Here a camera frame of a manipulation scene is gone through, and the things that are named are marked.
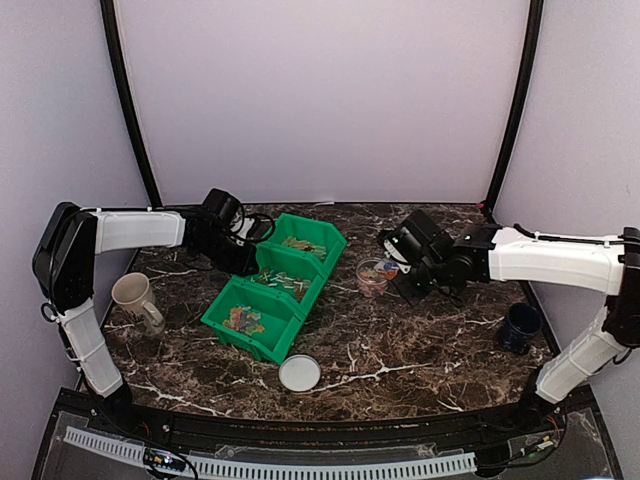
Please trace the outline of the clear plastic jar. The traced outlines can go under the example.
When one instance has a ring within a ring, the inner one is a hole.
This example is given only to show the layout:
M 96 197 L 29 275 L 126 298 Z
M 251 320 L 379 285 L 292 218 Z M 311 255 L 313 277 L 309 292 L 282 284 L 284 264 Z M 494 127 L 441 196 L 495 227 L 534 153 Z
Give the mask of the clear plastic jar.
M 360 292 L 367 298 L 384 295 L 388 283 L 398 272 L 398 266 L 389 259 L 370 257 L 361 260 L 356 267 L 356 280 Z

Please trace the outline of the scooped star gummies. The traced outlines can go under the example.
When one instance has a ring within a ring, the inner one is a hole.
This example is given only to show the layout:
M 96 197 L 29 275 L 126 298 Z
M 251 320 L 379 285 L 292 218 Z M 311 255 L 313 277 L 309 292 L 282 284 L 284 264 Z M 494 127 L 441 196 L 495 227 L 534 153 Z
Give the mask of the scooped star gummies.
M 393 279 L 395 271 L 385 271 L 379 266 L 367 266 L 358 269 L 356 278 L 360 291 L 369 298 L 386 293 L 388 283 Z

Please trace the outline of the green three-compartment bin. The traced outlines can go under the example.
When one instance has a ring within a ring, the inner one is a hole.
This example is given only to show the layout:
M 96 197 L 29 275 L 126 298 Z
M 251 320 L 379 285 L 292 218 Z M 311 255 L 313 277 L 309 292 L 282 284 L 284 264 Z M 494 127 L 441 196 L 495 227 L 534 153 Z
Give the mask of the green three-compartment bin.
M 289 236 L 324 245 L 325 260 L 282 246 L 281 242 Z M 201 322 L 213 330 L 221 344 L 246 351 L 257 361 L 282 364 L 346 247 L 347 240 L 333 224 L 281 214 L 273 236 L 256 246 L 256 273 L 232 276 Z M 253 281 L 262 269 L 284 271 L 292 277 L 309 279 L 312 285 L 304 296 L 268 288 Z M 236 306 L 250 306 L 259 311 L 266 331 L 249 337 L 224 327 L 223 321 Z

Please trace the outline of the white jar lid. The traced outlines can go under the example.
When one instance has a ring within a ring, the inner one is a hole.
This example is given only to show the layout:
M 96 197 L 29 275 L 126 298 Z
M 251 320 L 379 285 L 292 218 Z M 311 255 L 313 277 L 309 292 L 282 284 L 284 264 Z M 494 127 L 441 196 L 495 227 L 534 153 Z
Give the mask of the white jar lid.
M 321 367 L 308 355 L 293 355 L 284 360 L 279 368 L 281 384 L 296 393 L 311 391 L 321 378 Z

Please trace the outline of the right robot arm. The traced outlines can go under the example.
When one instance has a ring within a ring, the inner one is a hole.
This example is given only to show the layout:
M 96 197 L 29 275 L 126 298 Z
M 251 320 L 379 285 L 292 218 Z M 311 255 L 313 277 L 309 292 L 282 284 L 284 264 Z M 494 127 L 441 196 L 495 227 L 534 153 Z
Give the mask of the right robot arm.
M 639 346 L 639 231 L 605 236 L 556 235 L 520 225 L 470 225 L 458 236 L 430 218 L 405 219 L 379 238 L 400 266 L 394 282 L 411 303 L 469 283 L 528 283 L 601 297 L 594 319 L 533 378 L 510 413 L 521 434 L 534 432 L 577 386 Z

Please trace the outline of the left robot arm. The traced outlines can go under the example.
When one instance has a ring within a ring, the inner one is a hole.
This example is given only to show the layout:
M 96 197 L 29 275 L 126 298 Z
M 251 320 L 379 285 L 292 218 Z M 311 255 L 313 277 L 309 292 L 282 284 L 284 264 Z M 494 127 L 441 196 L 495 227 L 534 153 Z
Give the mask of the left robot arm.
M 213 189 L 199 205 L 82 208 L 59 203 L 36 248 L 32 271 L 46 299 L 43 317 L 58 326 L 68 358 L 92 393 L 109 399 L 101 417 L 120 436 L 141 427 L 140 412 L 124 399 L 130 389 L 106 345 L 94 307 L 97 256 L 148 247 L 185 248 L 217 270 L 253 274 L 256 246 L 274 226 L 246 212 L 226 191 Z

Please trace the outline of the wrapped colourful candies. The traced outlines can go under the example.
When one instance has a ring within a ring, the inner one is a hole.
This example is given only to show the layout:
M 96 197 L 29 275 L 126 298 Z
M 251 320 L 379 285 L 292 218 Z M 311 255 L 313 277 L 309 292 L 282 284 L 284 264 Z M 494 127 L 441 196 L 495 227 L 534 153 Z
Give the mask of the wrapped colourful candies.
M 312 285 L 309 279 L 292 277 L 284 271 L 271 269 L 260 270 L 253 281 L 268 288 L 283 290 L 294 296 L 304 296 Z

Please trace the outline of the green yellow gummy candies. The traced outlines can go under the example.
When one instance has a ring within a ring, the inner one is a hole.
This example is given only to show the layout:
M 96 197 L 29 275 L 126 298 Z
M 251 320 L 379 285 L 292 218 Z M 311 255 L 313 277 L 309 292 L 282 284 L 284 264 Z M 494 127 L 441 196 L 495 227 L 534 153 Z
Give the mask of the green yellow gummy candies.
M 312 254 L 321 261 L 324 261 L 327 255 L 327 249 L 324 245 L 316 244 L 309 240 L 299 239 L 293 236 L 286 237 L 281 242 L 281 245 L 297 251 Z

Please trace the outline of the star gummy candies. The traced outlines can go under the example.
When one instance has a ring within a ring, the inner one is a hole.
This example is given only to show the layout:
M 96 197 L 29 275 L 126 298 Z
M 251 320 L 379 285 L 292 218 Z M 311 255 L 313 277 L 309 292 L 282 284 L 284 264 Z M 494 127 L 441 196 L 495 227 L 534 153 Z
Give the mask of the star gummy candies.
M 223 326 L 249 337 L 266 331 L 262 324 L 262 314 L 250 306 L 232 308 L 229 317 L 223 321 Z

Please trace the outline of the beige ceramic mug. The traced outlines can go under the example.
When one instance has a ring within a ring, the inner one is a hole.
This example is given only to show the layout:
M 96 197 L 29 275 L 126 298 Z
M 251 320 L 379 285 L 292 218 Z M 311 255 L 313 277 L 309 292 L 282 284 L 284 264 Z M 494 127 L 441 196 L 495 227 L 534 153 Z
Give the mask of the beige ceramic mug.
M 163 332 L 165 318 L 156 305 L 149 278 L 133 272 L 119 278 L 111 289 L 112 300 L 128 315 L 141 319 L 148 336 Z

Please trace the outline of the dark blue mug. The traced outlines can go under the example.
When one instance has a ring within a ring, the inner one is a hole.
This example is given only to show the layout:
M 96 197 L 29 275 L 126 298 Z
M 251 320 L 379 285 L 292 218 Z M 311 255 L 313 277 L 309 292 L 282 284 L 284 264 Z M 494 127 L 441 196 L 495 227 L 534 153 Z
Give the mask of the dark blue mug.
M 541 327 L 542 317 L 534 307 L 516 303 L 508 309 L 496 333 L 496 341 L 502 350 L 524 356 Z

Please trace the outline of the black front rail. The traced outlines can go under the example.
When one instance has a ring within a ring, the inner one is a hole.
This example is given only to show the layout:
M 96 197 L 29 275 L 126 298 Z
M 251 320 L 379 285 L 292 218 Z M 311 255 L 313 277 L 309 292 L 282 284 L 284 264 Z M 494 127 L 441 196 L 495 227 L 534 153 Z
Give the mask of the black front rail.
M 364 422 L 267 422 L 225 419 L 135 405 L 133 412 L 147 421 L 152 440 L 162 446 L 212 451 L 216 446 L 294 449 L 385 448 L 434 443 L 441 449 L 465 451 L 502 445 L 521 434 L 540 433 L 547 423 L 524 431 L 499 427 L 516 406 L 413 419 Z

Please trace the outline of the left black frame post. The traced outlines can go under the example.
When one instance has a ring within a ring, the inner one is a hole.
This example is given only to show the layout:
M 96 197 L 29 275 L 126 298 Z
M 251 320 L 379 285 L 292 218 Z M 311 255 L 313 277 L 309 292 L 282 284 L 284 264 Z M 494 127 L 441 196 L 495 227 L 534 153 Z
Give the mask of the left black frame post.
M 152 207 L 160 207 L 162 205 L 162 199 L 144 143 L 129 83 L 118 28 L 116 3 L 112 0 L 100 0 L 99 4 L 112 74 L 136 166 L 150 205 Z

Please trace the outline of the black frame post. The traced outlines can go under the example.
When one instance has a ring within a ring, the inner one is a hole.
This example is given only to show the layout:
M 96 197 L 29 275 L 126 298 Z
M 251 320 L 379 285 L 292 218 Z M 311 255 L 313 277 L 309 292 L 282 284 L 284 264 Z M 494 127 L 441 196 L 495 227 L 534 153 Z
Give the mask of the black frame post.
M 99 4 L 112 74 L 136 166 L 150 205 L 152 207 L 160 207 L 162 205 L 162 199 L 144 143 L 129 83 L 118 28 L 116 3 L 112 0 L 100 0 Z
M 482 201 L 481 210 L 486 218 L 493 216 L 514 151 L 536 58 L 543 11 L 543 0 L 529 2 L 521 58 L 509 114 L 491 181 L 485 199 Z

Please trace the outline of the right black frame post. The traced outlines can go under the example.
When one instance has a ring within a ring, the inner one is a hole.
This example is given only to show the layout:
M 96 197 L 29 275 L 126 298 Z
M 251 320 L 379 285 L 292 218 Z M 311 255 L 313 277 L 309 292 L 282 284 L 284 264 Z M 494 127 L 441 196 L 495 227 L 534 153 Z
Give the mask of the right black frame post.
M 481 210 L 486 218 L 493 216 L 514 151 L 536 58 L 543 11 L 543 0 L 529 2 L 521 58 L 509 114 L 491 181 L 485 199 L 482 201 Z

